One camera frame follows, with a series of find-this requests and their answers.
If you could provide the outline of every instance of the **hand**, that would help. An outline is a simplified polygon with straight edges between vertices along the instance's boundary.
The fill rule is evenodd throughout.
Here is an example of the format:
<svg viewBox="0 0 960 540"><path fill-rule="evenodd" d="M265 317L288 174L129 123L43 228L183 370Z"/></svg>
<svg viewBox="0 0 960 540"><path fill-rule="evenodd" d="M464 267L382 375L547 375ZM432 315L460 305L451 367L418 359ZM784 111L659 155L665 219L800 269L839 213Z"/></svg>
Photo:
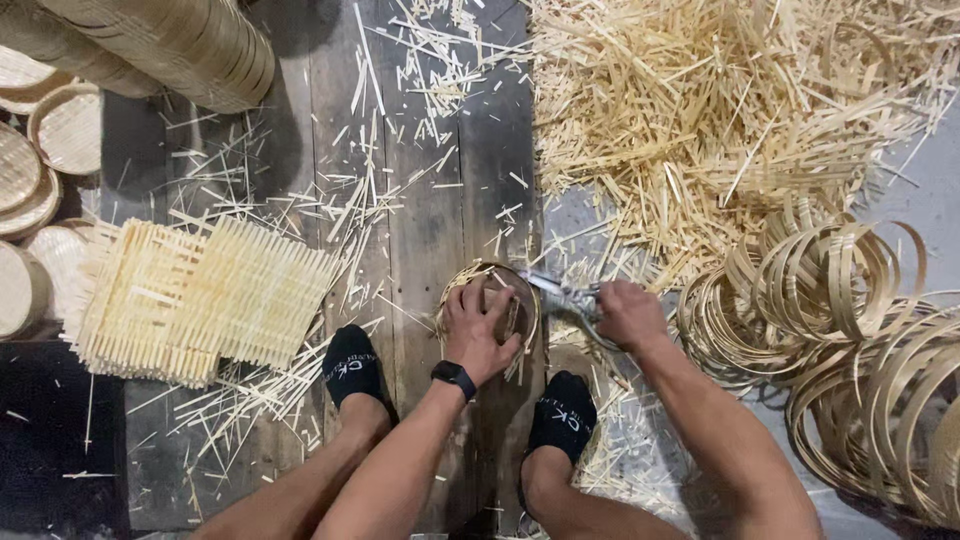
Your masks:
<svg viewBox="0 0 960 540"><path fill-rule="evenodd" d="M644 291L640 285L616 280L600 285L598 301L603 320L597 323L597 332L624 351L642 356L663 338L669 341L663 307L656 294Z"/></svg>
<svg viewBox="0 0 960 540"><path fill-rule="evenodd" d="M506 369L520 347L518 333L511 335L503 345L493 337L496 320L510 305L514 289L501 289L493 306L484 314L480 312L480 302L486 280L487 276L481 275L466 287L454 287L444 304L447 359L464 366L477 387Z"/></svg>

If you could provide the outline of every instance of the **black sock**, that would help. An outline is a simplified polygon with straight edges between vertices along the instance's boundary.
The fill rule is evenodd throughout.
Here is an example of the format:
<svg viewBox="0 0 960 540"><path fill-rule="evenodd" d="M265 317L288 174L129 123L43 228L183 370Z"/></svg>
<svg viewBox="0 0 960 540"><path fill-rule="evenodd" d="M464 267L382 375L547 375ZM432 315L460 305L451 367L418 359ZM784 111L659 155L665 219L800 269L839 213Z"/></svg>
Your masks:
<svg viewBox="0 0 960 540"><path fill-rule="evenodd" d="M541 446L555 446L563 450L576 467L596 425L597 408L587 383L582 377L561 371L553 376L543 397L534 405L534 425L530 429L530 441L523 457L526 458ZM517 495L520 506L529 512L523 498L523 487L519 484Z"/></svg>
<svg viewBox="0 0 960 540"><path fill-rule="evenodd" d="M347 325L337 330L324 358L324 383L337 410L346 396L356 392L374 396L383 403L376 363L376 351L362 328Z"/></svg>

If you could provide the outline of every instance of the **round bamboo basket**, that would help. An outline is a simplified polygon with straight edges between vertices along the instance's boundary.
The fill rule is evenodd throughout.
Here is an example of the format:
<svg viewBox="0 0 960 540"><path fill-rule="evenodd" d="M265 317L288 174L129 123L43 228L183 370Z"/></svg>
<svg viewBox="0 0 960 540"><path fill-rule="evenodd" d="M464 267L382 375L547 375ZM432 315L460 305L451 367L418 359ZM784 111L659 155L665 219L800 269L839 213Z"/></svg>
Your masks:
<svg viewBox="0 0 960 540"><path fill-rule="evenodd" d="M224 0L41 0L73 27L197 105L256 107L273 82L273 49Z"/></svg>
<svg viewBox="0 0 960 540"><path fill-rule="evenodd" d="M2 241L0 277L0 340L4 340L43 318L52 287L34 256Z"/></svg>
<svg viewBox="0 0 960 540"><path fill-rule="evenodd" d="M123 96L160 91L160 83L58 21L36 0L0 0L0 45Z"/></svg>
<svg viewBox="0 0 960 540"><path fill-rule="evenodd" d="M36 192L41 170L30 141L0 122L0 212L15 209Z"/></svg>
<svg viewBox="0 0 960 540"><path fill-rule="evenodd" d="M54 224L54 227L63 227L79 234L87 242L93 239L93 228L96 226L96 223L82 217L68 217Z"/></svg>
<svg viewBox="0 0 960 540"><path fill-rule="evenodd" d="M47 94L71 82L73 82L73 75L65 71L57 71L53 77L48 77L33 86L18 89L0 88L0 109L14 114L32 114L36 110L36 105Z"/></svg>
<svg viewBox="0 0 960 540"><path fill-rule="evenodd" d="M50 223L63 197L60 177L53 169L46 169L43 181L33 195L21 206L0 213L0 240L19 240Z"/></svg>
<svg viewBox="0 0 960 540"><path fill-rule="evenodd" d="M60 172L87 175L100 170L100 89L63 86L36 106L27 136L43 161Z"/></svg>
<svg viewBox="0 0 960 540"><path fill-rule="evenodd" d="M40 63L7 47L0 47L0 88L21 89L38 85L53 77L55 67Z"/></svg>
<svg viewBox="0 0 960 540"><path fill-rule="evenodd" d="M21 246L43 265L53 287L47 303L48 318L62 321L77 295L80 265L86 259L86 240L65 227L44 227Z"/></svg>

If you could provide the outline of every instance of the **person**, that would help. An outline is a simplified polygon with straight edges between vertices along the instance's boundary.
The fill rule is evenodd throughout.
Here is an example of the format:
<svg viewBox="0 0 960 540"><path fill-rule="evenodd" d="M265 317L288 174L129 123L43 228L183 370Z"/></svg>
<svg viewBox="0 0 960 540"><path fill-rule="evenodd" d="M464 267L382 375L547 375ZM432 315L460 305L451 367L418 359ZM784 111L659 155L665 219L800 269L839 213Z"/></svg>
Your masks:
<svg viewBox="0 0 960 540"><path fill-rule="evenodd" d="M502 372L520 346L493 337L513 290L481 312L484 278L454 288L445 304L447 352L475 386ZM659 299L623 281L603 283L597 331L630 354L697 464L729 493L738 538L819 538L813 503L767 429L705 376L667 335ZM324 359L324 381L342 430L293 472L237 502L196 538L407 538L425 505L444 442L468 388L437 377L391 429L376 354L358 327L339 329ZM521 463L520 499L551 538L683 538L653 514L581 493L574 466L596 424L583 379L562 371L535 405Z"/></svg>

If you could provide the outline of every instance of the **wooden floor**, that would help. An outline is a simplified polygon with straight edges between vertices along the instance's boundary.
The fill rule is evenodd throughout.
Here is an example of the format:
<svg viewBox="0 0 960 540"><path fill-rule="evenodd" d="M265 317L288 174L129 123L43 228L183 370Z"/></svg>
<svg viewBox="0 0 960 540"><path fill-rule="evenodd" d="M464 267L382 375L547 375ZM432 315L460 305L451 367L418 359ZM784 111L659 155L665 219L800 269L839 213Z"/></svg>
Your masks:
<svg viewBox="0 0 960 540"><path fill-rule="evenodd" d="M394 2L385 0L359 2L364 24L371 28L389 27L389 20L398 14L395 8ZM385 283L382 295L386 300L409 312L429 313L445 284L473 259L523 259L529 248L525 245L528 229L534 249L539 248L541 218L533 182L524 188L509 176L513 172L533 178L531 95L529 85L517 84L522 74L498 66L486 75L486 82L474 86L473 92L482 93L467 99L465 109L473 114L436 119L441 133L452 133L447 144L414 144L411 135L425 116L424 100L394 84L395 66L406 62L406 47L368 33L390 124L375 112L371 89L356 114L350 111L357 77L354 51L360 43L353 2L260 0L252 4L251 12L252 22L270 36L278 57L276 80L264 108L252 111L252 120L242 115L219 116L165 129L158 110L174 125L208 112L192 109L175 96L152 104L109 96L103 218L120 223L136 216L163 223L169 219L168 208L202 215L217 199L196 185L176 182L194 164L172 154L191 148L216 154L246 131L243 126L261 121L258 130L271 132L263 138L258 158L248 157L253 161L248 163L249 169L261 171L252 180L258 201L290 191L319 196L317 189L321 189L326 196L337 193L337 201L344 202L354 186L339 187L327 179L330 175L365 174L367 155L358 137L364 126L377 170L378 193L385 192L388 183L405 183L455 147L439 172L437 167L430 169L404 191L404 208L378 222L371 233L359 270L374 286ZM526 11L515 0L487 0L485 9L471 12L476 12L485 41L516 45L526 40ZM449 31L437 15L430 22L438 30ZM420 61L424 71L431 67L439 70L429 56L420 55ZM501 80L504 84L494 92ZM348 131L336 140L344 126L349 126ZM401 127L407 135L398 142L393 131ZM374 130L376 140L371 142ZM434 189L433 184L463 186ZM224 189L216 182L205 186ZM189 204L184 204L184 197L189 197ZM519 203L523 206L513 213L516 233L503 237L499 252L494 253L489 241L500 225L494 216ZM328 245L333 221L306 214L292 213L292 217L293 228L305 242L318 248ZM372 339L383 361L391 399L402 418L425 392L430 370L441 359L440 346L427 329L386 301L375 299L357 311L341 311L343 287L341 282L328 300L325 331L333 332L351 320L363 323L385 317ZM525 363L522 386L516 380L494 380L464 412L448 439L438 471L446 481L435 483L417 532L491 535L497 530L516 530L520 514L516 470L526 445L533 402L544 383L541 345L537 344ZM129 381L127 409L167 389L166 384L157 382ZM262 476L273 476L275 469L283 474L301 463L301 444L292 433L280 423L261 423L230 470L229 482L197 473L188 479L184 456L190 448L196 452L205 435L195 430L162 435L176 425L174 408L197 395L171 392L128 416L128 448L158 432L151 444L128 457L130 517L135 530L194 528L201 518L197 508L208 518L261 485ZM315 415L322 424L324 440L337 432L336 411L323 392L308 396L301 414L303 418ZM215 463L214 455L206 455L197 469L216 472L219 467Z"/></svg>

